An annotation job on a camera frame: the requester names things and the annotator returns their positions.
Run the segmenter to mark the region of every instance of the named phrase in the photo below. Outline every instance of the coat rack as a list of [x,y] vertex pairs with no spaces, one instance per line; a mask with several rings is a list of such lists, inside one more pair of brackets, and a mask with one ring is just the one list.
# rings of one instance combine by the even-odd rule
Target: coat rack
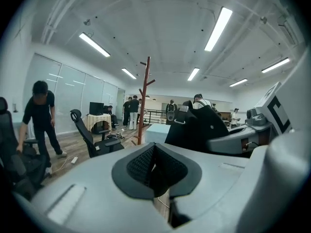
[[147,93],[147,86],[155,82],[155,80],[151,80],[148,82],[149,77],[149,68],[150,68],[150,56],[148,56],[147,63],[141,62],[144,66],[146,66],[146,72],[145,72],[145,79],[144,79],[144,85],[143,89],[139,89],[139,92],[141,94],[141,107],[140,107],[140,117],[139,117],[139,128],[138,128],[138,135],[135,136],[135,138],[138,139],[138,145],[141,144],[141,135],[142,135],[142,128],[146,127],[147,125],[143,125],[144,121],[144,110],[145,110],[145,101],[146,101],[146,93]]

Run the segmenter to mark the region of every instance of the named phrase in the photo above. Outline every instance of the metal railing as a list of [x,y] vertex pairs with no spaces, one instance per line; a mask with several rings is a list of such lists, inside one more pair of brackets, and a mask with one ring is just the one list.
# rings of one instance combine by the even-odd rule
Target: metal railing
[[161,110],[145,109],[144,124],[154,123],[166,124],[166,112]]

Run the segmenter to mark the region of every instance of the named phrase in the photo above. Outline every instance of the office chair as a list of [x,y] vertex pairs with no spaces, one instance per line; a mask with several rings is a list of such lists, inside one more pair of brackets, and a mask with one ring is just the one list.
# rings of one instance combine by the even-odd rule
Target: office chair
[[7,110],[7,102],[0,97],[0,158],[5,174],[12,184],[13,190],[30,199],[41,187],[44,179],[46,157],[36,154],[31,148],[35,140],[24,141],[22,153],[16,148],[18,141],[14,134],[11,113]]
[[72,121],[74,121],[78,131],[87,145],[90,158],[124,149],[120,140],[115,138],[105,139],[104,134],[110,132],[110,130],[99,131],[98,133],[102,134],[102,140],[94,143],[93,136],[84,125],[84,122],[81,119],[81,112],[79,110],[71,110],[70,117]]

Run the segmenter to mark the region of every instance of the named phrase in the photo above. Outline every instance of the ceiling light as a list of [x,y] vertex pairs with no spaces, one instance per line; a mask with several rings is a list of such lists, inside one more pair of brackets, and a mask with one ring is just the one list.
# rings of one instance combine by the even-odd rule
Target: ceiling light
[[103,56],[105,57],[110,56],[110,54],[105,49],[103,49],[100,45],[98,45],[94,40],[88,37],[85,33],[80,34],[79,37],[83,39],[85,42],[89,43],[93,48],[95,48]]
[[208,40],[208,43],[205,47],[205,51],[212,51],[213,47],[215,46],[216,42],[218,41],[220,35],[225,29],[230,17],[232,15],[232,10],[228,10],[222,7],[220,14],[217,18],[216,25],[213,29],[213,32]]
[[281,61],[279,61],[278,63],[274,64],[273,66],[268,67],[268,68],[262,70],[261,72],[262,72],[262,73],[266,73],[266,72],[268,72],[268,71],[273,70],[274,68],[277,68],[277,67],[279,67],[279,66],[281,66],[281,65],[283,65],[283,64],[285,64],[285,63],[288,63],[289,61],[290,61],[290,59],[289,59],[289,58],[286,58],[286,59],[281,60]]
[[136,77],[132,73],[130,73],[126,68],[122,68],[122,71],[125,72],[131,78],[136,79]]
[[191,81],[194,78],[194,76],[198,73],[199,70],[200,70],[200,68],[193,69],[192,74],[190,74],[190,76],[188,78],[188,81]]
[[58,78],[63,78],[63,77],[61,77],[61,76],[57,76],[57,75],[55,75],[55,74],[51,74],[51,73],[49,73],[49,75],[52,75],[52,76],[55,76],[55,77],[58,77]]
[[85,83],[81,83],[81,82],[78,82],[78,81],[75,81],[75,80],[73,80],[73,82],[80,83],[80,84],[85,84]]
[[236,86],[236,85],[238,85],[238,84],[241,84],[241,83],[243,83],[243,82],[245,82],[245,81],[247,81],[247,79],[240,80],[240,81],[238,81],[238,82],[236,82],[236,83],[233,83],[233,84],[231,84],[231,85],[229,85],[229,86],[230,86],[230,87],[233,87],[233,86]]

